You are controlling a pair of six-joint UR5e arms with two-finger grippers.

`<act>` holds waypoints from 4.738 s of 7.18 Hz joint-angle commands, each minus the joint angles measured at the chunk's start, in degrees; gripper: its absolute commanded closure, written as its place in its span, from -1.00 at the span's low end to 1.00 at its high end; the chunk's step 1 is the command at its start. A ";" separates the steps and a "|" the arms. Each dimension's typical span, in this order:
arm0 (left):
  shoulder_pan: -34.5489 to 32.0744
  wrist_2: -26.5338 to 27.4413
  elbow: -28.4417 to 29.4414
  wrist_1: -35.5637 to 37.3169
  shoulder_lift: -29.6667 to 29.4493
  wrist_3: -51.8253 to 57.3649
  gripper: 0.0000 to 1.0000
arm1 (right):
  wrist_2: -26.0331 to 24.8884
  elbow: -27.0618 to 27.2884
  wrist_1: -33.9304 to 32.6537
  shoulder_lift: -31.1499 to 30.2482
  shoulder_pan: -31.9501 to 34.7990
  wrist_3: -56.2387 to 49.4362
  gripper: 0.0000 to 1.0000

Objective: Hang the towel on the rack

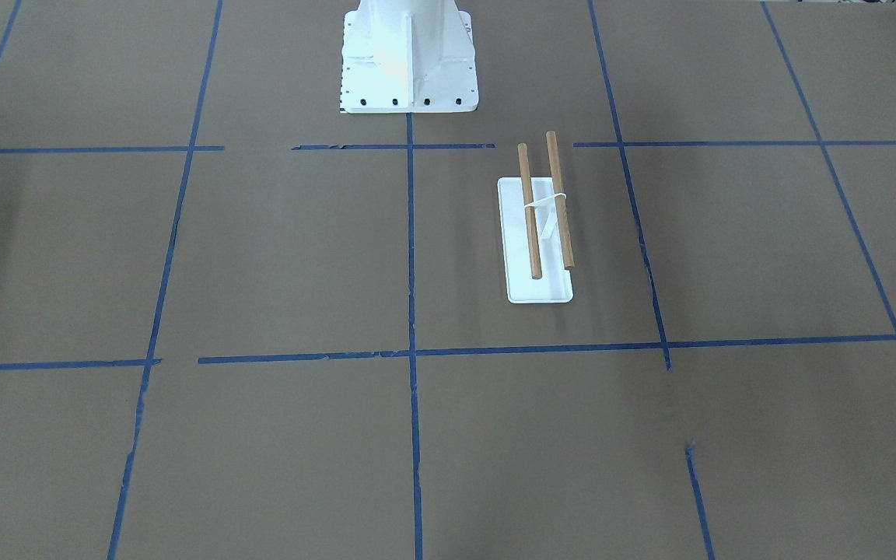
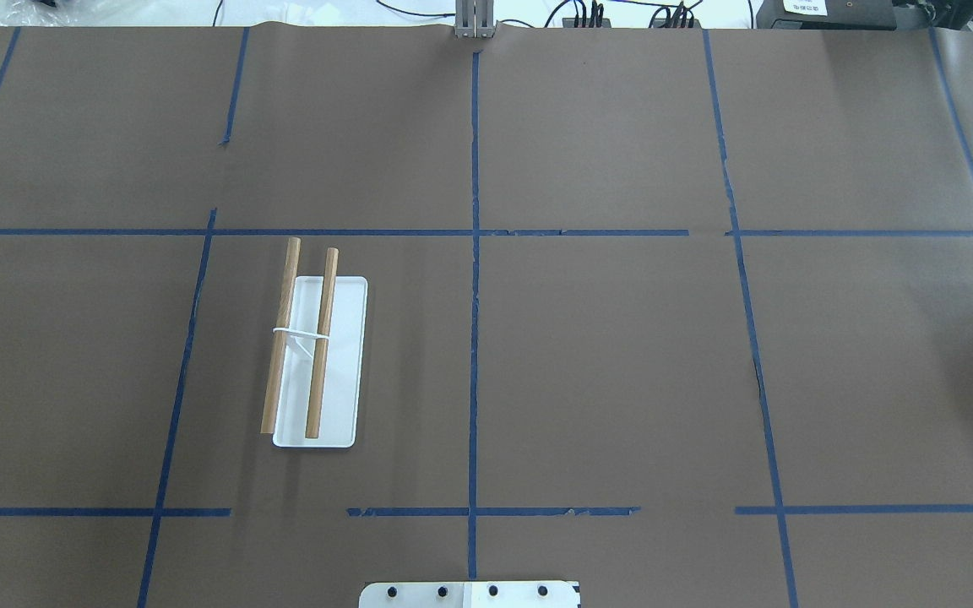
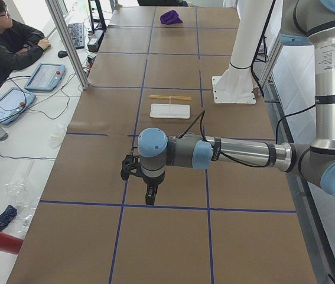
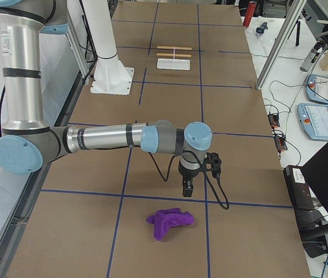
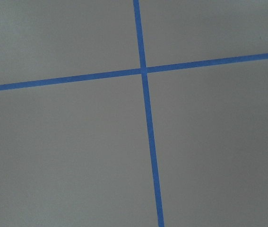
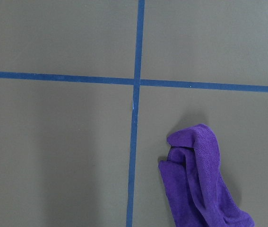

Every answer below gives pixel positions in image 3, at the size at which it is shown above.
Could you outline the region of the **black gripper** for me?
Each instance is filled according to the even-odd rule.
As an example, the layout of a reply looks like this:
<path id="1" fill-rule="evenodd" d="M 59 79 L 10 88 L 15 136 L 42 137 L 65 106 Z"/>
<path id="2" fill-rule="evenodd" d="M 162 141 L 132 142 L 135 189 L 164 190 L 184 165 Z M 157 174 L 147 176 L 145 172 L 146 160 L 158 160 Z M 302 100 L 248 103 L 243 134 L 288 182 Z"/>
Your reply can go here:
<path id="1" fill-rule="evenodd" d="M 155 196 L 158 191 L 158 183 L 157 182 L 148 182 L 147 190 L 145 194 L 145 204 L 146 205 L 154 205 Z"/>

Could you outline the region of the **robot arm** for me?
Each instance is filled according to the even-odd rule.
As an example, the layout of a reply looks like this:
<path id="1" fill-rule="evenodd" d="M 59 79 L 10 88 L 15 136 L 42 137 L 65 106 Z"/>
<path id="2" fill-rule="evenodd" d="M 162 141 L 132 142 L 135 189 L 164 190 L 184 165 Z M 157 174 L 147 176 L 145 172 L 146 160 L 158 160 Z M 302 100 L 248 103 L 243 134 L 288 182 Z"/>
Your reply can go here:
<path id="1" fill-rule="evenodd" d="M 314 46 L 316 137 L 310 144 L 257 143 L 147 128 L 138 137 L 137 173 L 153 205 L 167 166 L 207 169 L 227 158 L 250 167 L 276 167 L 335 196 L 335 1 L 285 1 L 280 29 L 285 46 Z"/>

